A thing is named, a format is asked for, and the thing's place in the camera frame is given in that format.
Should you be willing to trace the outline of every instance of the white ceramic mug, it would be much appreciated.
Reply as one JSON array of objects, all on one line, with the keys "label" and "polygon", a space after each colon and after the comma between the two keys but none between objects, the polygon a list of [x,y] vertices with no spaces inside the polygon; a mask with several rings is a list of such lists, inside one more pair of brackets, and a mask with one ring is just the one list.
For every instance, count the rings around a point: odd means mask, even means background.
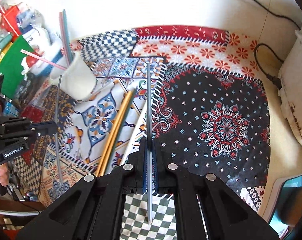
[{"label": "white ceramic mug", "polygon": [[[66,67],[65,57],[62,57],[57,64]],[[57,86],[60,75],[62,75],[61,90],[75,100],[86,101],[92,96],[97,80],[82,60],[80,52],[73,52],[73,61],[66,70],[54,67],[50,73],[49,82]]]}]

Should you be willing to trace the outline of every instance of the pink straw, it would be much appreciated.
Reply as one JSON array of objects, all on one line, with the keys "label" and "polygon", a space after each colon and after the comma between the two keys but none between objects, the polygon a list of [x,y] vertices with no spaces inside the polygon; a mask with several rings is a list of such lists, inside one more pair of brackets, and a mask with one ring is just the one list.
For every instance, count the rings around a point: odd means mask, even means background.
[{"label": "pink straw", "polygon": [[49,61],[49,60],[47,60],[47,59],[45,59],[45,58],[41,58],[41,57],[39,57],[39,56],[37,56],[37,55],[31,53],[31,52],[28,52],[28,51],[26,51],[26,50],[24,50],[24,49],[22,49],[22,50],[20,50],[20,51],[21,51],[22,53],[28,55],[28,56],[34,57],[34,58],[36,58],[36,59],[38,59],[38,60],[41,60],[41,61],[43,61],[43,62],[45,62],[45,63],[48,63],[48,64],[50,64],[50,65],[52,65],[52,66],[54,66],[54,67],[57,67],[57,68],[59,68],[59,69],[62,69],[62,70],[66,70],[66,69],[67,69],[67,68],[62,67],[62,66],[60,66],[60,65],[58,65],[58,64],[55,64],[55,63],[53,63],[53,62],[51,62],[51,61]]}]

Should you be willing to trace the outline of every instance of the finger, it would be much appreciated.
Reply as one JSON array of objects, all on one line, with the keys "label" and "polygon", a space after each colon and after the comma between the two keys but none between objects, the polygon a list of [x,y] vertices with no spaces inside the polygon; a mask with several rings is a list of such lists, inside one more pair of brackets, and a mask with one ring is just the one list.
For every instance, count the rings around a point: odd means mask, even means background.
[{"label": "finger", "polygon": [[0,177],[8,172],[8,165],[6,163],[0,165]]},{"label": "finger", "polygon": [[9,183],[9,180],[5,177],[0,177],[0,184],[3,186],[3,187],[6,187]]}]

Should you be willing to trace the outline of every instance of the red package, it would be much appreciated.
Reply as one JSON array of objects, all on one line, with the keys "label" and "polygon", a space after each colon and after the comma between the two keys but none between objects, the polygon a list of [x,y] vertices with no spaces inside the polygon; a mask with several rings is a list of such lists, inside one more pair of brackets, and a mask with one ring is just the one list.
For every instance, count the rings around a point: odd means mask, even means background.
[{"label": "red package", "polygon": [[16,20],[16,17],[19,13],[20,10],[17,5],[11,6],[7,10],[2,6],[0,7],[0,14],[1,14],[0,27],[6,29],[9,33],[12,34],[13,41],[15,41],[21,35]]}]

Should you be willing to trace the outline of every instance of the red paisley border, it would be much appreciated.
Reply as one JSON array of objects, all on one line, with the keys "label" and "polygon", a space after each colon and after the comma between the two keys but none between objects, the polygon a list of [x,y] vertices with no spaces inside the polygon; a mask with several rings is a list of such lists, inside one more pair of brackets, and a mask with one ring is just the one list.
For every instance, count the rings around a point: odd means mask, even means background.
[{"label": "red paisley border", "polygon": [[174,36],[217,42],[224,45],[229,43],[230,33],[225,30],[190,25],[154,25],[135,28],[140,37]]}]

